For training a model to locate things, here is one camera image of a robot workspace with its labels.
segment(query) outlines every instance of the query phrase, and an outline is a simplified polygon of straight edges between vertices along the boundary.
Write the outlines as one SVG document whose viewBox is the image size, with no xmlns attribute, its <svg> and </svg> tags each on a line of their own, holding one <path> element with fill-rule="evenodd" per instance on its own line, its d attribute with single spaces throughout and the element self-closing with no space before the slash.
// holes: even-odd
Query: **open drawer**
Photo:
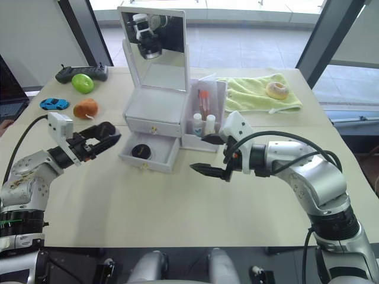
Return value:
<svg viewBox="0 0 379 284">
<path fill-rule="evenodd" d="M 149 146 L 151 155 L 148 159 L 132 156 L 131 151 L 138 144 Z M 119 156 L 125 163 L 141 169 L 171 173 L 179 147 L 179 138 L 133 132 Z"/>
</svg>

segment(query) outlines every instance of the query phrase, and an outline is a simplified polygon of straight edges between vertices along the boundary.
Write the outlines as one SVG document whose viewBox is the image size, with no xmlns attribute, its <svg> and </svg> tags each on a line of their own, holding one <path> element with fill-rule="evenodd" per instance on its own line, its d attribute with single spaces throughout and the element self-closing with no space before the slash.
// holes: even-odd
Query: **remote controller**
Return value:
<svg viewBox="0 0 379 284">
<path fill-rule="evenodd" d="M 62 64 L 62 70 L 55 75 L 59 83 L 65 84 L 71 81 L 76 74 L 86 74 L 93 80 L 106 81 L 108 79 L 108 66 L 70 67 Z"/>
</svg>

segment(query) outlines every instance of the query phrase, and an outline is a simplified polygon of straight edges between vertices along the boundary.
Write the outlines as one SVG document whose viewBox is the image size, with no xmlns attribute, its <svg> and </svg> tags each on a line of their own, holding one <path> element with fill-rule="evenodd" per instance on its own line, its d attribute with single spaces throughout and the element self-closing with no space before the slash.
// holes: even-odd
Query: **white organizer compartment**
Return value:
<svg viewBox="0 0 379 284">
<path fill-rule="evenodd" d="M 149 159 L 136 158 L 131 155 L 132 149 L 138 144 L 146 144 L 150 147 L 151 156 Z M 179 138 L 146 133 L 131 133 L 119 156 L 127 164 L 141 169 L 171 173 L 179 147 Z"/>
<path fill-rule="evenodd" d="M 198 80 L 191 79 L 191 90 L 189 97 L 187 99 L 187 104 L 185 106 L 183 115 L 182 115 L 182 148 L 191 149 L 191 150 L 200 150 L 200 151 L 210 151 L 216 152 L 219 149 L 218 145 L 213 145 L 204 141 L 201 141 L 201 137 L 198 137 L 192 133 L 192 123 L 193 115 L 196 112 L 199 112 L 199 107 L 197 105 L 197 88 Z M 224 120 L 224 107 L 225 99 L 227 95 L 227 84 L 226 82 L 217 81 L 217 98 L 219 105 L 219 113 L 213 114 L 216 116 L 216 133 L 219 131 L 220 127 L 223 124 Z"/>
</svg>

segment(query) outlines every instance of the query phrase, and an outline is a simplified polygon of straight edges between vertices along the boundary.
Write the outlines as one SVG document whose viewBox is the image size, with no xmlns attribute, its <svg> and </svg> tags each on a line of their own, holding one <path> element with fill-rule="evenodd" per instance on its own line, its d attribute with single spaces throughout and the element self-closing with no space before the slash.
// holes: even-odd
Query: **toy car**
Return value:
<svg viewBox="0 0 379 284">
<path fill-rule="evenodd" d="M 47 111 L 48 109 L 58 109 L 58 110 L 63 110 L 67 108 L 70 105 L 68 101 L 65 99 L 44 99 L 43 101 L 40 102 L 40 107 Z"/>
</svg>

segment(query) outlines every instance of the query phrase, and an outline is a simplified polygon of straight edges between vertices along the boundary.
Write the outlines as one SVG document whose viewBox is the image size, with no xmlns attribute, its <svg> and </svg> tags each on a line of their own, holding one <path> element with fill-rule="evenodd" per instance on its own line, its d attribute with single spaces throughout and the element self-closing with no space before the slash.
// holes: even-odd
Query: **donut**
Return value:
<svg viewBox="0 0 379 284">
<path fill-rule="evenodd" d="M 266 93 L 274 99 L 287 99 L 289 91 L 282 83 L 271 82 L 266 86 Z"/>
</svg>

